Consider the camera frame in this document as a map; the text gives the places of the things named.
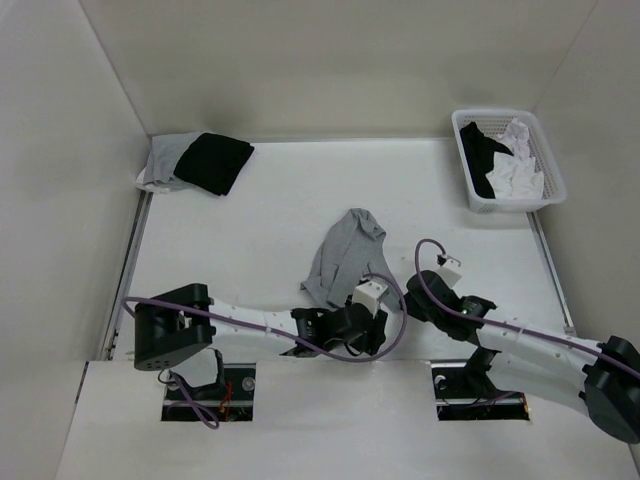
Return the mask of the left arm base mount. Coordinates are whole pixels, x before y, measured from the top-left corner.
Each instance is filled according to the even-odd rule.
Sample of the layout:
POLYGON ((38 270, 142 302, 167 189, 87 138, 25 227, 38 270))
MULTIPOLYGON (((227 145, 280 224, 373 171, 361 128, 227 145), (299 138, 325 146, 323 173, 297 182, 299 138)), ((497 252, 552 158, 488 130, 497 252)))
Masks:
MULTIPOLYGON (((214 413, 220 423, 251 422, 254 415, 256 388, 255 364, 225 364, 224 379, 201 387, 185 386, 192 399, 214 413)), ((187 403, 183 393, 162 370, 157 381, 164 386, 161 420, 197 422, 197 412, 187 403)))

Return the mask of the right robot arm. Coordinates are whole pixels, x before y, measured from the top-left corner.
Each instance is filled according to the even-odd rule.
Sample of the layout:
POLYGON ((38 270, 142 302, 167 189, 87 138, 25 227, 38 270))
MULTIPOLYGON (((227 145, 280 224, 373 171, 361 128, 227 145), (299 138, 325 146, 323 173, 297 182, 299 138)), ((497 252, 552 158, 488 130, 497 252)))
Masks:
POLYGON ((507 394, 530 394, 588 417, 609 436, 639 442, 639 352, 623 338, 605 342, 487 318, 495 304, 458 296, 434 271, 406 284, 411 317, 475 350, 450 373, 435 372, 439 400, 467 399, 472 409, 507 394))

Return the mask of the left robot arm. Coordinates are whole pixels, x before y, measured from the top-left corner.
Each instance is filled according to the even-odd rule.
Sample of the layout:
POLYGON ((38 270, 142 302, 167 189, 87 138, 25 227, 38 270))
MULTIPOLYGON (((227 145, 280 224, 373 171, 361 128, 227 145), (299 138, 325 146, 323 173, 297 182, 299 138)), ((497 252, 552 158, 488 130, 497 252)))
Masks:
POLYGON ((150 299, 133 309, 134 367, 173 373, 206 399, 224 387, 224 368, 277 357, 374 356, 386 341, 386 286, 364 281, 336 310, 247 309, 210 296, 204 284, 150 299))

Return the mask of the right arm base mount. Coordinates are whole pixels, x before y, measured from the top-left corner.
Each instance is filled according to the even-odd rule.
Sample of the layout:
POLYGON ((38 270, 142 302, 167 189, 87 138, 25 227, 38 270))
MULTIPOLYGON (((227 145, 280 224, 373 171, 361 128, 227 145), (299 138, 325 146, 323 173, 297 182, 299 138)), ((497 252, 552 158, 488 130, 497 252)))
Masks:
POLYGON ((530 420, 523 393, 496 389, 485 374, 474 374, 464 362, 432 363, 431 375, 440 421, 530 420))

